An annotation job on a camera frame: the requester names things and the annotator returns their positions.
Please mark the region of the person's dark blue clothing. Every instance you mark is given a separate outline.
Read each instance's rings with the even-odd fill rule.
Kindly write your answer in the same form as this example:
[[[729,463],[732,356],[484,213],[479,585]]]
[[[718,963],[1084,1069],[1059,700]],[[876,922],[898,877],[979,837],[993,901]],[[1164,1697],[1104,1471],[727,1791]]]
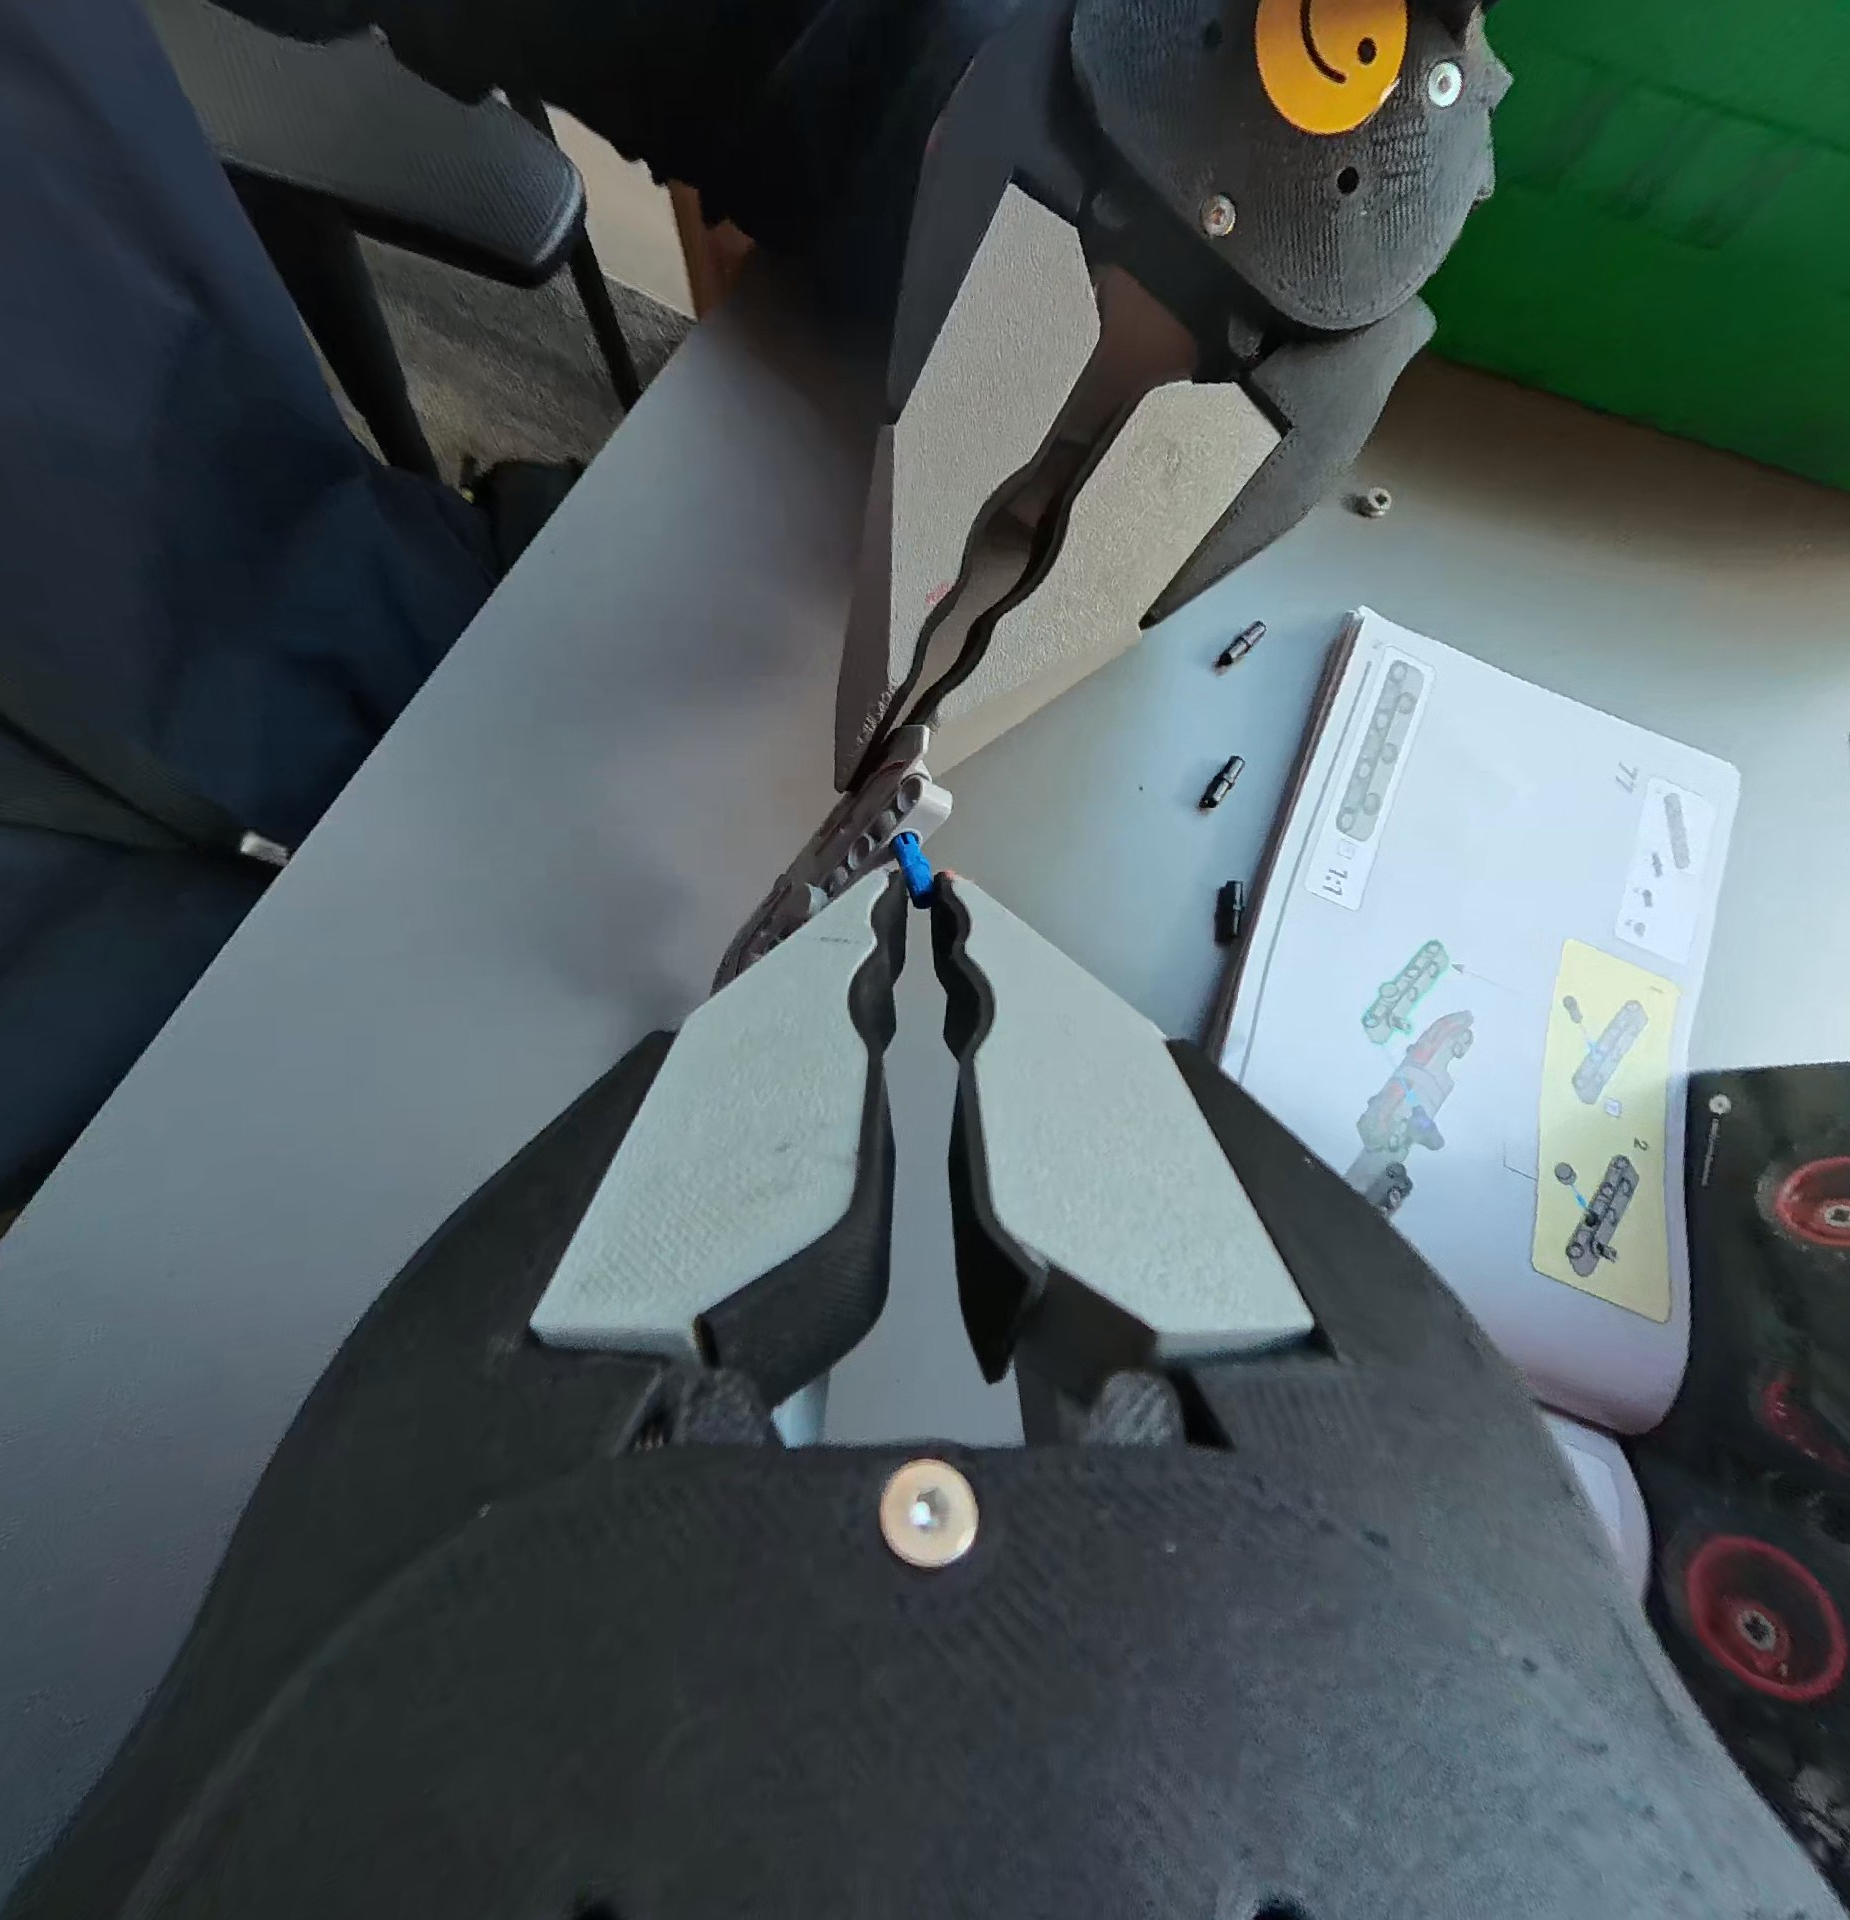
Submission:
[[[143,8],[0,4],[0,666],[293,851],[493,585],[347,426]],[[0,1225],[278,877],[135,841],[0,819]]]

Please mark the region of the green fabric box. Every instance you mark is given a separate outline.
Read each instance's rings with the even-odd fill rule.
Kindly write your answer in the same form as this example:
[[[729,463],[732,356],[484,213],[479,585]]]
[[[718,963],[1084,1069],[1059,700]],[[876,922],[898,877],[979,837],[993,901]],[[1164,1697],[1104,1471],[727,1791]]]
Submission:
[[[1850,492],[1850,0],[1517,0],[1434,352]]]

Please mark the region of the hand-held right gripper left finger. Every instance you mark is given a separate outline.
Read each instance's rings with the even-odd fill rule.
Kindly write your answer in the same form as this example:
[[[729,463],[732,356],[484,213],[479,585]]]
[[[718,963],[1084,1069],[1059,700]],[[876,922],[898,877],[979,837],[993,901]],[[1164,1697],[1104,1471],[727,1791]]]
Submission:
[[[876,873],[656,1034],[656,1069],[528,1308],[549,1357],[750,1382],[791,1448],[891,1272],[891,988],[906,880]]]

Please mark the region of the black box with red wheels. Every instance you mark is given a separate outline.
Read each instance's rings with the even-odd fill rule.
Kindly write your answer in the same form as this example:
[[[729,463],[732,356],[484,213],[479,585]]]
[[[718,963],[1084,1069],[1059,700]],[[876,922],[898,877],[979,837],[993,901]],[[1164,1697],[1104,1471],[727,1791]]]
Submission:
[[[1850,1064],[1688,1093],[1688,1370],[1629,1439],[1650,1624],[1850,1911]]]

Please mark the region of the grey lego beam assembly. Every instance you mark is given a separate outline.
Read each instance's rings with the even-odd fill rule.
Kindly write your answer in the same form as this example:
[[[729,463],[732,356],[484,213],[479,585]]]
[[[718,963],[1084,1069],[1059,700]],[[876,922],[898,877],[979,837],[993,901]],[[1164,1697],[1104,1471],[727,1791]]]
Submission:
[[[825,819],[811,833],[797,856],[779,873],[765,901],[747,917],[727,944],[712,991],[727,991],[758,959],[783,944],[793,931],[819,917],[868,873],[898,862],[898,841],[931,841],[954,810],[954,794],[929,772],[931,724],[899,724],[873,754]]]

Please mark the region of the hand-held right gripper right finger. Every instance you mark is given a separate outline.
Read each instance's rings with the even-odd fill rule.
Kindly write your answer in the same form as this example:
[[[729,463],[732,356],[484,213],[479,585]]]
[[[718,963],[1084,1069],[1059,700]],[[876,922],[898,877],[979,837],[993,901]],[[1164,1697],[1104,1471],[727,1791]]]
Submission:
[[[1067,1442],[1115,1373],[1179,1382],[1302,1350],[1316,1316],[1168,1039],[964,877],[938,877],[931,966],[959,1064],[959,1299],[1023,1439]]]

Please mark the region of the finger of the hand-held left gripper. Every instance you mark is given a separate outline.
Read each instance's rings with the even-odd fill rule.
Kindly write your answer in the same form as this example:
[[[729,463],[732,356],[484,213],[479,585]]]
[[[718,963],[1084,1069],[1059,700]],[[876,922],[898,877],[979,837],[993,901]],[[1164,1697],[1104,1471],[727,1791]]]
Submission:
[[[837,686],[837,785],[920,688],[1012,486],[1100,340],[1081,228],[1006,185],[898,420],[881,423]]]
[[[987,745],[1123,657],[1281,442],[1242,384],[1162,384],[1072,477],[1032,559],[923,696],[931,745]]]

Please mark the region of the lego instruction booklet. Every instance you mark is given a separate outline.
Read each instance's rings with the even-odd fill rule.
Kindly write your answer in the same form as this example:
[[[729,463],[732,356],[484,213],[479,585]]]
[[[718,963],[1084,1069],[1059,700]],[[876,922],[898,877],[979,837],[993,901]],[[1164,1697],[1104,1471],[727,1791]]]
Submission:
[[[1323,657],[1211,1057],[1513,1357],[1650,1584],[1690,1336],[1688,1049],[1739,776],[1370,605]]]

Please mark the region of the black mesh office chair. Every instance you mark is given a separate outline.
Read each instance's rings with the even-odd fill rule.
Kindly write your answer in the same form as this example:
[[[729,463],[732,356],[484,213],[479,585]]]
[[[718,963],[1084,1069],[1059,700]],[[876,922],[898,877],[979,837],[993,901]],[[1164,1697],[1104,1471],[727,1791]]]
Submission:
[[[377,35],[305,46],[202,0],[152,0],[173,82],[336,390],[393,470],[437,477],[357,239],[502,285],[570,271],[625,409],[644,395],[586,239],[586,190],[537,97],[456,101]]]

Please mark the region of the person's left forearm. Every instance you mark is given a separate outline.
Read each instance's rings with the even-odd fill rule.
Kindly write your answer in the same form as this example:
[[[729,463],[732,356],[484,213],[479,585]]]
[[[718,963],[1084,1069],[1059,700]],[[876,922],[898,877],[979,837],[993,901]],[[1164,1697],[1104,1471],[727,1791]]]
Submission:
[[[837,301],[898,290],[929,136],[1016,4],[993,0],[288,0],[296,40],[377,32],[416,78],[537,97],[710,225],[807,267]]]

